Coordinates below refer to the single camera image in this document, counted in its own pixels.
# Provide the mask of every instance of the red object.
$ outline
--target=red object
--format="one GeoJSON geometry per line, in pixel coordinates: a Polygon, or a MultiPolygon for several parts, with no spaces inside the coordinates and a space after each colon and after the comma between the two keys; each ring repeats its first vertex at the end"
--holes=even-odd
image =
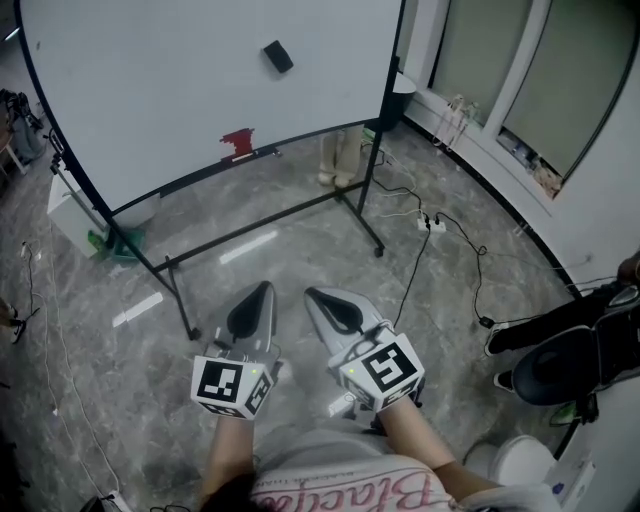
{"type": "Polygon", "coordinates": [[[225,157],[223,160],[228,158],[238,158],[239,156],[247,155],[253,152],[253,146],[251,145],[251,135],[255,130],[253,128],[243,128],[242,130],[238,130],[237,132],[228,133],[224,137],[220,139],[220,142],[225,142],[227,144],[233,144],[235,146],[235,154],[230,157],[225,157]]]}

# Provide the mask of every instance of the black hair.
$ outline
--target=black hair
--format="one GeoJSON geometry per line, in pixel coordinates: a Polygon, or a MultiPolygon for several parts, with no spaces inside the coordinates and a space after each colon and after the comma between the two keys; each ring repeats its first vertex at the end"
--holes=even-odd
{"type": "Polygon", "coordinates": [[[251,501],[251,490],[256,474],[240,475],[224,484],[209,496],[200,512],[271,512],[271,508],[260,506],[251,501]]]}

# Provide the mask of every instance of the shoe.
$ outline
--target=shoe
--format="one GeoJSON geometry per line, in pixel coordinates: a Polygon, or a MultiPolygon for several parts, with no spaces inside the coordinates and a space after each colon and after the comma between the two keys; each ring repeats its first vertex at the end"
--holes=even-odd
{"type": "Polygon", "coordinates": [[[318,173],[318,181],[320,182],[320,185],[324,185],[325,187],[333,185],[334,177],[335,176],[333,174],[329,174],[328,172],[320,171],[320,173],[318,173]]]}
{"type": "Polygon", "coordinates": [[[11,339],[11,343],[13,345],[15,345],[20,341],[20,338],[22,337],[22,333],[24,333],[26,328],[27,328],[27,322],[20,322],[20,325],[17,325],[16,327],[13,328],[13,338],[11,339]]]}
{"type": "Polygon", "coordinates": [[[336,176],[335,183],[337,188],[345,188],[349,186],[349,183],[351,183],[351,180],[348,178],[344,178],[342,176],[336,176]]]}
{"type": "Polygon", "coordinates": [[[487,357],[495,356],[500,352],[504,352],[504,349],[496,350],[495,344],[494,344],[494,347],[491,347],[491,342],[493,341],[493,338],[495,337],[496,334],[498,334],[502,329],[506,329],[508,327],[509,327],[509,322],[503,322],[501,324],[495,324],[491,328],[491,330],[489,331],[489,336],[487,336],[487,342],[484,344],[484,353],[487,355],[487,357]]]}
{"type": "Polygon", "coordinates": [[[493,376],[493,385],[497,388],[504,389],[509,393],[515,393],[513,383],[511,382],[512,371],[496,373],[493,376]]]}

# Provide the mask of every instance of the gray t-shirt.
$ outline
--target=gray t-shirt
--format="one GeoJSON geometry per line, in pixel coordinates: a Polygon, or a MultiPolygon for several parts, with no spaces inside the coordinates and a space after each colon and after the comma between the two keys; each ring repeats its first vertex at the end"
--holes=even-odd
{"type": "Polygon", "coordinates": [[[252,499],[278,512],[560,511],[542,484],[500,487],[456,503],[433,471],[391,454],[384,438],[371,435],[315,430],[260,467],[252,499]]]}

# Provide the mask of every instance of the floor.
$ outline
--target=floor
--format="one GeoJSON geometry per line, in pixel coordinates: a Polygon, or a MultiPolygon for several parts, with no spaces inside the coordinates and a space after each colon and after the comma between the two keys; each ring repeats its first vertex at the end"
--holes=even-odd
{"type": "MultiPolygon", "coordinates": [[[[514,256],[483,259],[481,314],[507,320],[569,300],[531,240],[518,236],[516,223],[445,154],[404,125],[385,136],[383,146],[414,176],[427,212],[448,213],[472,240],[514,256]]],[[[281,158],[248,163],[164,198],[145,225],[149,258],[160,262],[165,254],[179,254],[319,195],[317,139],[281,150],[281,158]]],[[[0,381],[12,386],[0,390],[2,428],[18,445],[20,469],[32,484],[25,499],[34,511],[79,510],[96,493],[80,461],[100,491],[116,486],[83,417],[69,368],[132,509],[171,502],[193,507],[215,417],[189,399],[191,364],[211,339],[216,307],[229,293],[263,279],[278,293],[277,342],[285,366],[256,424],[260,446],[268,433],[320,424],[328,404],[342,394],[325,372],[327,354],[304,309],[303,290],[325,284],[357,291],[393,319],[424,240],[415,214],[384,217],[415,209],[415,198],[383,197],[377,186],[365,213],[387,245],[381,259],[335,201],[249,233],[181,265],[177,278],[186,308],[203,332],[201,340],[189,341],[175,301],[141,265],[87,260],[50,225],[50,156],[49,148],[0,199],[0,295],[28,311],[28,272],[20,257],[27,241],[35,254],[33,289],[46,302],[18,345],[0,333],[0,381]],[[226,264],[219,261],[273,231],[268,243],[226,264]],[[162,302],[114,327],[123,311],[156,292],[162,302]]],[[[376,176],[390,187],[411,183],[395,162],[377,167],[376,176]]],[[[493,373],[508,369],[521,354],[484,355],[487,331],[472,309],[477,279],[475,255],[459,237],[432,237],[398,326],[426,369],[422,412],[459,457],[480,439],[502,442],[520,433],[553,449],[564,432],[548,427],[551,411],[525,405],[491,384],[493,373]]],[[[38,307],[42,300],[36,296],[34,302],[38,307]]]]}

